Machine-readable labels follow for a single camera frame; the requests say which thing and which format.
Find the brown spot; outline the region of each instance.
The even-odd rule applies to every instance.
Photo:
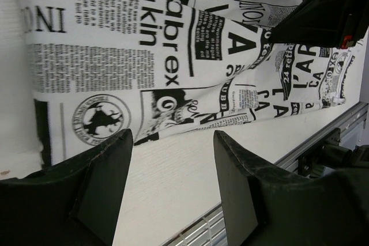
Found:
[[[7,170],[7,171],[0,172],[0,175],[7,175],[9,173],[10,173],[10,170]]]

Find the white table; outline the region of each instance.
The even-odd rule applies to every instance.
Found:
[[[349,69],[343,106],[223,130],[248,150],[275,162],[359,101],[363,63],[364,51]],[[40,169],[16,0],[0,0],[0,75],[1,180]],[[114,245],[160,245],[219,201],[213,130],[135,147]]]

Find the circular logo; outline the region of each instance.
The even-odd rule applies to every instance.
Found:
[[[337,58],[337,62],[336,62],[336,68],[335,68],[335,71],[337,74],[340,74],[343,67],[344,67],[344,63],[345,63],[345,60],[347,58],[347,53],[342,53],[338,58]]]
[[[131,123],[131,113],[119,98],[98,94],[83,101],[73,115],[73,130],[80,140],[98,145]]]

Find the newspaper print fabric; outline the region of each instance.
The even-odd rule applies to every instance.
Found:
[[[352,50],[270,44],[302,0],[19,0],[46,165],[342,104]]]

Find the metal grate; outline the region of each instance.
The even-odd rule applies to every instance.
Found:
[[[306,149],[311,147],[311,145],[333,131],[334,128],[341,129],[342,142],[353,135],[349,135],[352,131],[361,131],[367,117],[367,111],[367,103],[357,103],[336,120],[329,123],[289,152],[281,160],[277,161],[276,165],[290,172],[294,172],[298,164],[297,158]],[[221,204],[219,203],[214,209],[162,246],[228,246]]]

